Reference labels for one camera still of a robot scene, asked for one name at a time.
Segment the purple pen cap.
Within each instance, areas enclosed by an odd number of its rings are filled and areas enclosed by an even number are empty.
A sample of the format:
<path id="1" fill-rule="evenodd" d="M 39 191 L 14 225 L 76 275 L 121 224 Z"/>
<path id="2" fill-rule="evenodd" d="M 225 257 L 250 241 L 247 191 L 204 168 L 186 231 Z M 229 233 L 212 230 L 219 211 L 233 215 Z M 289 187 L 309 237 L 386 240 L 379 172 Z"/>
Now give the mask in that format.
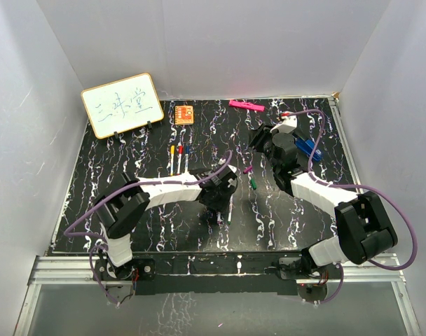
<path id="1" fill-rule="evenodd" d="M 248 174 L 252 170 L 252 166 L 248 166 L 244 169 L 243 174 Z"/>

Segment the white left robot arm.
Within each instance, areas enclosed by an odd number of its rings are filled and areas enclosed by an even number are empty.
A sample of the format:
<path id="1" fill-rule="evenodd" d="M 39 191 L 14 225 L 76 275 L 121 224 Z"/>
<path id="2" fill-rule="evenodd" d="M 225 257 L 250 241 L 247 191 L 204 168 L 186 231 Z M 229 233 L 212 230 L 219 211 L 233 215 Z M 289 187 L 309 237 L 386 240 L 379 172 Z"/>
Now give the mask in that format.
<path id="1" fill-rule="evenodd" d="M 130 235 L 143 214 L 154 207 L 177 202 L 199 202 L 222 212 L 237 190 L 237 168 L 224 164 L 216 170 L 194 169 L 165 178 L 131 179 L 123 174 L 119 194 L 107 200 L 98 197 L 95 215 L 106 239 L 104 271 L 115 279 L 126 279 L 133 271 Z"/>

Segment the red white pen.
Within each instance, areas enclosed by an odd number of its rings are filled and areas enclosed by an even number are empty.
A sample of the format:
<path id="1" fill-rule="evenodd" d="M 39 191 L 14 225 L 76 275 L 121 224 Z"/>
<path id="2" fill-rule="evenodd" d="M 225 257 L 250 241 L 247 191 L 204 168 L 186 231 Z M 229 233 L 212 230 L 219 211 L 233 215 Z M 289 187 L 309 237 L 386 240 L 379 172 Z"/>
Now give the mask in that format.
<path id="1" fill-rule="evenodd" d="M 179 154 L 177 155 L 177 175 L 179 175 L 181 173 L 181 159 L 182 159 L 182 155 L 183 154 Z"/>

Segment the blue white pen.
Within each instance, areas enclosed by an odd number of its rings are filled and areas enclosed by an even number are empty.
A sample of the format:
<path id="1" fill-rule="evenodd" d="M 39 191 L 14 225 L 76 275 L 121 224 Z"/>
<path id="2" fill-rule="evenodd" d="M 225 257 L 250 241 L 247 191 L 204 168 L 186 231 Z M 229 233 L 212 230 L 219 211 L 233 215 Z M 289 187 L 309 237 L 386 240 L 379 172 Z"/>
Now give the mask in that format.
<path id="1" fill-rule="evenodd" d="M 187 173 L 188 172 L 188 161 L 189 161 L 189 155 L 186 155 L 185 154 L 185 148 L 184 148 L 184 173 Z"/>

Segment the yellow white pen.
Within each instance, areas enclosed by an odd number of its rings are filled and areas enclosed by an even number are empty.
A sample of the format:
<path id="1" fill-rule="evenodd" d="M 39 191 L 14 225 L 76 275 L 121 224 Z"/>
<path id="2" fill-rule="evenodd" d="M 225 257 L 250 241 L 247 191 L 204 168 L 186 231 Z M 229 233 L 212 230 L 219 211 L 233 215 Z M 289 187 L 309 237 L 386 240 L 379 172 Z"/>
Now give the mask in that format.
<path id="1" fill-rule="evenodd" d="M 174 154 L 170 154 L 170 176 L 174 175 Z"/>

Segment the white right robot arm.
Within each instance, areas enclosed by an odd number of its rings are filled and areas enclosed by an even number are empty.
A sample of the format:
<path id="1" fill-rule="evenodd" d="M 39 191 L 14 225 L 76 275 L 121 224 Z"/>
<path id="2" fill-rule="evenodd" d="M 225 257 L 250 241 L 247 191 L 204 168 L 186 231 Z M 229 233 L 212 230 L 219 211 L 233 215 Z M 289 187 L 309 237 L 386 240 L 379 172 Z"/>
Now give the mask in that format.
<path id="1" fill-rule="evenodd" d="M 270 163 L 279 189 L 307 201 L 335 219 L 337 235 L 301 251 L 288 268 L 315 278 L 327 265 L 350 261 L 361 265 L 398 243 L 397 233 L 374 192 L 332 188 L 314 182 L 297 161 L 298 149 L 290 133 L 271 132 L 261 125 L 249 132 L 249 147 Z"/>

